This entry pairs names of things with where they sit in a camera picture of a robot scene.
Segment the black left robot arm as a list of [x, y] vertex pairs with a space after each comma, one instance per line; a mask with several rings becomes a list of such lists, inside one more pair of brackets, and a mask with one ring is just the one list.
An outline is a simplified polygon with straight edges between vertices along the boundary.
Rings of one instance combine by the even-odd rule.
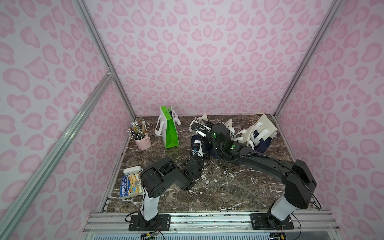
[[144, 190], [140, 216], [146, 222], [152, 221], [158, 214], [158, 204], [161, 195], [172, 185], [183, 191], [191, 190], [196, 180], [201, 176], [204, 165], [204, 155], [194, 152], [181, 167], [169, 157], [144, 169], [141, 174], [141, 185]]

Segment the green white takeout bag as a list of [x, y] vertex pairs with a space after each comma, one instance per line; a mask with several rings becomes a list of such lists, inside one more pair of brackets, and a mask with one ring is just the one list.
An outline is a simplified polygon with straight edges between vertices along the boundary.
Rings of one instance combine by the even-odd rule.
[[165, 149], [179, 146], [179, 137], [176, 126], [180, 126], [179, 116], [172, 107], [160, 107], [160, 115], [155, 127], [156, 136], [161, 136]]

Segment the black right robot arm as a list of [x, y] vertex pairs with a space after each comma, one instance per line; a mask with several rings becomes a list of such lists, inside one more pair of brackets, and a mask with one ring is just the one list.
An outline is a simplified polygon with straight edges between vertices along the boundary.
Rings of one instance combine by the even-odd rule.
[[308, 165], [301, 161], [283, 161], [254, 151], [243, 143], [232, 140], [230, 130], [223, 124], [203, 125], [192, 121], [190, 129], [200, 135], [203, 154], [224, 163], [237, 163], [267, 174], [285, 185], [285, 193], [277, 199], [266, 214], [270, 225], [281, 224], [295, 210], [305, 210], [315, 197], [317, 187]]

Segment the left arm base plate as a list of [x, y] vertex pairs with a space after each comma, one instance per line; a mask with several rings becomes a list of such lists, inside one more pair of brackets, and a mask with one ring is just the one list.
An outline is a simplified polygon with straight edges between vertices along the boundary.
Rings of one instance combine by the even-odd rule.
[[129, 224], [130, 232], [154, 232], [154, 231], [169, 231], [171, 224], [170, 215], [157, 215], [152, 220], [145, 220], [142, 215], [130, 215], [128, 220], [125, 221]]

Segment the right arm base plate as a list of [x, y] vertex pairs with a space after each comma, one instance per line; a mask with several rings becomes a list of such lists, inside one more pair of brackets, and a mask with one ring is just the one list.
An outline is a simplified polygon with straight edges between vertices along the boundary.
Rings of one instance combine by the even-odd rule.
[[280, 221], [275, 218], [272, 214], [268, 213], [254, 213], [250, 214], [251, 225], [253, 230], [293, 230], [294, 224], [292, 222], [291, 216], [287, 216], [285, 220]]

